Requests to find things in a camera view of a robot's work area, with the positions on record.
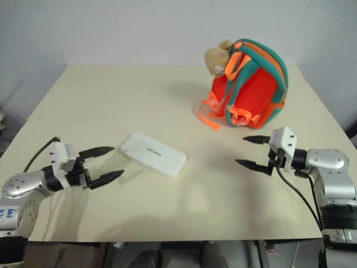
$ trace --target plush toy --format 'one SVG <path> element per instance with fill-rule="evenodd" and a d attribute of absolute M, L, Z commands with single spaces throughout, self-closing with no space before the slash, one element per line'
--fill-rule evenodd
<path fill-rule="evenodd" d="M 232 40 L 225 40 L 207 50 L 205 62 L 211 75 L 216 77 L 224 75 L 224 69 L 229 61 L 229 49 L 233 43 Z"/>

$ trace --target floor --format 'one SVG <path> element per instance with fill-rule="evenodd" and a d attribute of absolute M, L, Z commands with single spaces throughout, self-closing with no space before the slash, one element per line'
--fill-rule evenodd
<path fill-rule="evenodd" d="M 221 248 L 229 268 L 258 268 L 257 248 L 250 241 L 215 241 Z M 199 268 L 200 242 L 184 245 L 185 249 L 165 245 L 163 249 L 164 268 Z M 121 249 L 109 247 L 104 268 L 127 268 L 129 263 L 142 251 L 159 249 L 159 242 L 127 243 Z M 274 252 L 268 253 L 270 267 L 290 268 L 296 252 L 297 242 L 279 244 Z M 317 253 L 323 248 L 321 240 L 305 240 L 299 247 L 293 267 L 318 267 Z M 26 248 L 25 262 L 27 268 L 97 268 L 100 249 L 93 246 L 65 243 L 45 243 L 29 245 Z"/>

